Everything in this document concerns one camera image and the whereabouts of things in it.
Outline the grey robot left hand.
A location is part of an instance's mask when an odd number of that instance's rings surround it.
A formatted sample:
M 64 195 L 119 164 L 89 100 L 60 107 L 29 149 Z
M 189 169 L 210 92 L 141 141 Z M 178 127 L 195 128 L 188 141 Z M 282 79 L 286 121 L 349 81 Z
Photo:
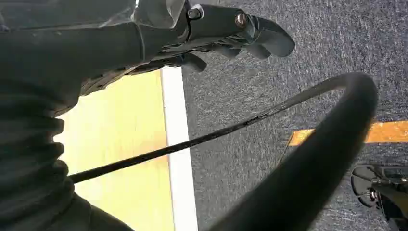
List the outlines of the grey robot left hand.
M 56 116 L 124 75 L 197 72 L 196 52 L 288 56 L 291 36 L 239 8 L 189 0 L 3 0 L 0 110 Z

